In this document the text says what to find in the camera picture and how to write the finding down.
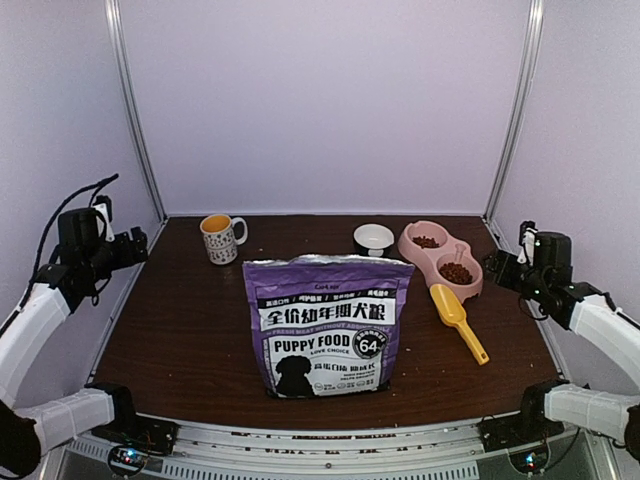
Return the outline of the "yellow plastic scoop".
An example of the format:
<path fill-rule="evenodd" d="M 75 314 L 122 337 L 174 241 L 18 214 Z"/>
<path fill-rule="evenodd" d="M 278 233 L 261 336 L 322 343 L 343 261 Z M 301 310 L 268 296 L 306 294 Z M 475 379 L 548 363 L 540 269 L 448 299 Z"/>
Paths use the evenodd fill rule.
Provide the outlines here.
<path fill-rule="evenodd" d="M 444 284 L 432 285 L 429 293 L 442 323 L 458 332 L 479 365 L 487 364 L 490 360 L 489 355 L 469 326 L 466 310 L 455 293 Z"/>

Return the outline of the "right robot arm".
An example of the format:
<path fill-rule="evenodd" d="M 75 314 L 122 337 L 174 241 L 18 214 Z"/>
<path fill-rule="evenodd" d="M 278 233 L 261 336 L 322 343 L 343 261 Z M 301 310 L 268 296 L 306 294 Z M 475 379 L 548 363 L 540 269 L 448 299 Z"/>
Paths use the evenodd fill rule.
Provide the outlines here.
<path fill-rule="evenodd" d="M 552 320 L 586 340 L 639 383 L 639 324 L 611 295 L 573 280 L 569 236 L 541 231 L 533 221 L 520 226 L 520 252 L 498 250 L 484 270 L 498 286 L 539 307 L 537 321 Z M 519 440 L 535 440 L 550 424 L 568 423 L 606 436 L 639 458 L 639 397 L 600 392 L 567 380 L 528 387 L 512 430 Z"/>

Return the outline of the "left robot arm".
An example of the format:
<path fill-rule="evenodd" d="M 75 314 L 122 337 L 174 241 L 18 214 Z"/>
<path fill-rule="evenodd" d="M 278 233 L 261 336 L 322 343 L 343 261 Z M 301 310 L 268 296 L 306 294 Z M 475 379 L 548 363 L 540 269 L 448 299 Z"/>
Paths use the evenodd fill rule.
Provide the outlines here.
<path fill-rule="evenodd" d="M 148 258 L 147 236 L 138 227 L 116 234 L 109 201 L 56 218 L 59 244 L 54 262 L 37 268 L 25 304 L 1 326 L 1 476 L 29 476 L 49 451 L 94 428 L 105 426 L 123 444 L 144 433 L 128 388 L 93 383 L 44 404 L 18 409 L 18 390 L 52 334 L 85 299 L 95 301 L 99 282 L 114 271 Z"/>

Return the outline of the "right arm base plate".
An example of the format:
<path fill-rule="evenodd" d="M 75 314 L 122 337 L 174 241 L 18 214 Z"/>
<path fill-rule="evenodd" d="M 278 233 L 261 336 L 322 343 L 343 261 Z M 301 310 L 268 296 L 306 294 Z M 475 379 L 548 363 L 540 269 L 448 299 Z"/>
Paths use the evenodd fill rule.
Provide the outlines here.
<path fill-rule="evenodd" d="M 562 422 L 551 421 L 542 414 L 522 412 L 483 418 L 477 428 L 485 452 L 540 443 L 565 430 Z"/>

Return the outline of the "purple pet food bag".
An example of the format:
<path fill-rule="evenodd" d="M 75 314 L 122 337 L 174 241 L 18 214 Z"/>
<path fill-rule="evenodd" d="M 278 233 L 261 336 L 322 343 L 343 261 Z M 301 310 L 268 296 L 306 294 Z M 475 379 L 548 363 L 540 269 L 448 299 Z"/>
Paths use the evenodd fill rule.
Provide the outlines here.
<path fill-rule="evenodd" d="M 389 388 L 414 273 L 400 260 L 302 255 L 242 265 L 268 394 L 312 399 Z"/>

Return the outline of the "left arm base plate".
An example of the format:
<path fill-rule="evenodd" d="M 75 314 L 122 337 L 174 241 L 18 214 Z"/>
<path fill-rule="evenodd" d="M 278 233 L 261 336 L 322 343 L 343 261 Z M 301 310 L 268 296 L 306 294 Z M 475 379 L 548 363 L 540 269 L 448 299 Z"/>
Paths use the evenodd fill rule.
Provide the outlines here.
<path fill-rule="evenodd" d="M 173 453 L 179 426 L 169 420 L 135 414 L 130 419 L 115 419 L 93 428 L 95 437 L 126 444 L 156 456 Z"/>

